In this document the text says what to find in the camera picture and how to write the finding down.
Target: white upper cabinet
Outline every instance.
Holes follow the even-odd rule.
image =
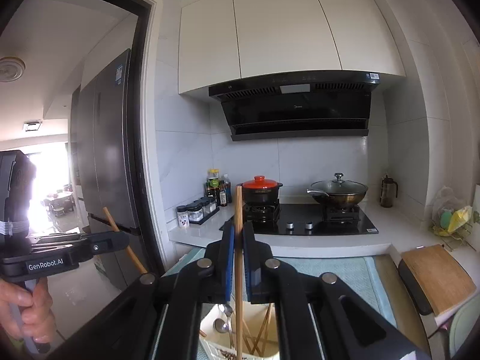
[[[374,0],[319,0],[342,69],[405,76],[392,34]]]
[[[332,33],[318,0],[233,2],[242,78],[341,69]]]
[[[240,78],[232,0],[199,0],[181,11],[178,93]]]

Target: black glass cooktop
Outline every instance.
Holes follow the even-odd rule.
[[[286,236],[346,236],[378,233],[368,216],[358,206],[349,212],[335,214],[323,209],[320,204],[280,204],[279,206],[280,213],[276,221],[249,220],[253,225],[254,233]]]

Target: wooden cutting board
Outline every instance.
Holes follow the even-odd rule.
[[[476,286],[462,266],[441,245],[402,253],[435,315],[464,301]]]

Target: screw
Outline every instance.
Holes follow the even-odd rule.
[[[202,258],[197,261],[197,265],[200,268],[210,268],[212,266],[212,260],[207,258]]]
[[[153,284],[155,281],[155,276],[153,274],[143,274],[140,276],[140,283],[148,286],[149,284]]]
[[[268,259],[265,261],[265,265],[268,268],[277,269],[280,266],[280,261],[277,259]]]
[[[322,280],[327,284],[335,284],[337,279],[337,275],[331,272],[326,272],[322,275]]]

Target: human hand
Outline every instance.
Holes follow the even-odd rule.
[[[28,307],[22,312],[22,330],[11,315],[9,303]],[[15,339],[25,335],[33,337],[38,343],[51,342],[57,329],[55,318],[50,310],[52,304],[46,277],[39,280],[33,294],[0,279],[0,325]]]

